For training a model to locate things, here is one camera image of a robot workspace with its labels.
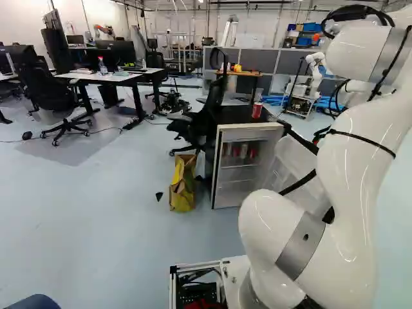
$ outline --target keyboard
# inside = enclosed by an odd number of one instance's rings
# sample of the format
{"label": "keyboard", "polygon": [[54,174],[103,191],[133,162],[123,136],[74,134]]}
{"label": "keyboard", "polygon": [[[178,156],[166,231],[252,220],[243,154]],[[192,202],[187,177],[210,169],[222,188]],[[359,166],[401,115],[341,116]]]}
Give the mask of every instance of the keyboard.
{"label": "keyboard", "polygon": [[71,70],[70,73],[93,74],[95,72],[89,69],[77,69],[77,70]]}
{"label": "keyboard", "polygon": [[129,66],[121,66],[123,71],[128,71],[128,72],[146,72],[147,69],[138,69],[138,68],[130,68]]}

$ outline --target power strip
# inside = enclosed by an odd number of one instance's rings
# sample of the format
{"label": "power strip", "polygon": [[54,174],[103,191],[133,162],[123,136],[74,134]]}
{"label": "power strip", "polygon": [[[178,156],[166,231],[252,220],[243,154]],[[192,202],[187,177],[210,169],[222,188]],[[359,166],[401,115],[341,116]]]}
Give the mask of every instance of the power strip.
{"label": "power strip", "polygon": [[122,129],[123,130],[132,130],[134,127],[139,125],[139,123],[141,123],[141,122],[142,122],[142,120],[140,120],[138,117],[134,117],[127,124],[125,124]]}

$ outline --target water bottle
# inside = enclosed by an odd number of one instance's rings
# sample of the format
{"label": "water bottle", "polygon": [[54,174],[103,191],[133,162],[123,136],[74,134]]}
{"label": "water bottle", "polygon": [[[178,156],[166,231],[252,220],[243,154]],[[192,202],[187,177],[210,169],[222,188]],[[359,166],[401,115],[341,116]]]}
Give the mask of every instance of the water bottle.
{"label": "water bottle", "polygon": [[101,75],[106,75],[106,74],[109,73],[108,69],[104,65],[103,57],[98,58],[98,67],[100,68],[100,74]]}

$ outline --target shopping bag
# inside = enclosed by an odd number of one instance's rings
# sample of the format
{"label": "shopping bag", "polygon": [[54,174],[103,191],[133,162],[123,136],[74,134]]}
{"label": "shopping bag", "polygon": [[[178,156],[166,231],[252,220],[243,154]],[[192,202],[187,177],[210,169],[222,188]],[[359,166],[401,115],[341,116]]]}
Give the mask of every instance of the shopping bag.
{"label": "shopping bag", "polygon": [[196,154],[179,154],[174,161],[174,174],[169,186],[169,204],[171,211],[191,211],[194,206],[196,181]]}

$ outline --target gray floor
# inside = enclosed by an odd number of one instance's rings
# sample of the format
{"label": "gray floor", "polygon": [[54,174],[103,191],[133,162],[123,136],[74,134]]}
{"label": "gray floor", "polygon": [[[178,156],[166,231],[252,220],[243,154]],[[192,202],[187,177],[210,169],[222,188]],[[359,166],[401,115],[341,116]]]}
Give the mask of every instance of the gray floor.
{"label": "gray floor", "polygon": [[[101,101],[96,87],[88,91]],[[201,108],[194,100],[200,89],[180,91],[194,111]],[[133,106],[130,89],[118,92],[124,105]],[[144,100],[151,88],[140,87],[140,92]],[[0,140],[18,140],[27,130],[38,136],[45,128],[26,116],[28,103],[0,105],[15,120],[0,125]],[[144,101],[144,107],[150,111],[153,103]],[[307,138],[330,122],[324,115],[311,121],[282,117]],[[115,110],[102,110],[93,130],[121,127],[127,120]],[[58,148],[50,139],[0,143],[0,306],[42,293],[63,309],[167,308],[169,265],[243,254],[237,209],[212,211],[208,198],[199,196],[196,210],[169,211],[174,159],[168,151],[184,145],[174,136],[164,125],[143,122],[121,135],[109,129],[89,138],[65,136]],[[376,308],[412,303],[407,292],[411,157],[409,135],[381,188]],[[158,191],[165,192],[160,202]]]}

